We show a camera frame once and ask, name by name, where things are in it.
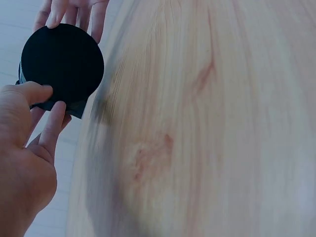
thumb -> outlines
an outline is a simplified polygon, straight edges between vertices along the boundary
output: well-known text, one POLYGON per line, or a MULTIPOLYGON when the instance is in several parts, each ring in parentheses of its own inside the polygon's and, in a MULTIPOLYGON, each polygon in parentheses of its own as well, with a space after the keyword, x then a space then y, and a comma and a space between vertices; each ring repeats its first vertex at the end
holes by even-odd
POLYGON ((52 0, 51 13, 47 23, 48 28, 52 29, 60 24, 66 13, 68 2, 68 0, 52 0))
POLYGON ((48 100, 53 93, 53 88, 49 85, 43 86, 36 82, 28 81, 20 85, 4 86, 2 92, 18 92, 24 96, 29 106, 31 106, 48 100))

black circular object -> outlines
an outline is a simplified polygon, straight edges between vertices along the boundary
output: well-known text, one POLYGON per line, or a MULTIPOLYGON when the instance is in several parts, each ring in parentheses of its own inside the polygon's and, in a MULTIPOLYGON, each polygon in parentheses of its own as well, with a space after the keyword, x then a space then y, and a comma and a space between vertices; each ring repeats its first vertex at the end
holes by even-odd
POLYGON ((88 33, 60 24, 54 29, 42 27, 31 35, 19 71, 20 83, 35 81, 53 87, 52 97, 41 108, 50 110, 55 102, 64 101, 73 115, 81 117, 88 97, 102 80, 104 61, 88 33))

fingernail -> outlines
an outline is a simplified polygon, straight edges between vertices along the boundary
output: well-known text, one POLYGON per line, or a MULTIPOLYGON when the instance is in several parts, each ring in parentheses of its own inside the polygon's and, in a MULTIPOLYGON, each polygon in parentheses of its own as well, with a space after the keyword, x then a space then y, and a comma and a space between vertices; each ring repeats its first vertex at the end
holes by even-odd
POLYGON ((45 90, 49 90, 51 92, 53 92, 53 87, 51 87, 50 85, 43 85, 45 90))
POLYGON ((52 12, 49 16, 48 21, 47 21, 47 27, 54 28, 56 26, 57 26, 57 15, 55 12, 52 12))

black container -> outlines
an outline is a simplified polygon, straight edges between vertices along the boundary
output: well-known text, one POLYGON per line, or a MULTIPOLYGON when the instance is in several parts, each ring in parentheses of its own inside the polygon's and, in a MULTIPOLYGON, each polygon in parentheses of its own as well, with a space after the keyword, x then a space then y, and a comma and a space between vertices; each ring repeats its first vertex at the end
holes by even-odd
POLYGON ((31 108, 50 111, 57 101, 64 101, 66 112, 81 118, 88 97, 99 86, 103 73, 103 56, 94 39, 78 27, 60 24, 55 29, 43 27, 27 40, 16 84, 35 81, 51 85, 52 97, 31 108))

light wood grain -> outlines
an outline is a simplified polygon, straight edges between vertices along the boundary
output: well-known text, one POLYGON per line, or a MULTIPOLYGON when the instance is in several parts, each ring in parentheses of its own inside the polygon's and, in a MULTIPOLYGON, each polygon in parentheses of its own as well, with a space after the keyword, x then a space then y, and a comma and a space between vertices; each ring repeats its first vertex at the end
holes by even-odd
POLYGON ((316 1, 125 0, 69 237, 316 236, 316 1))

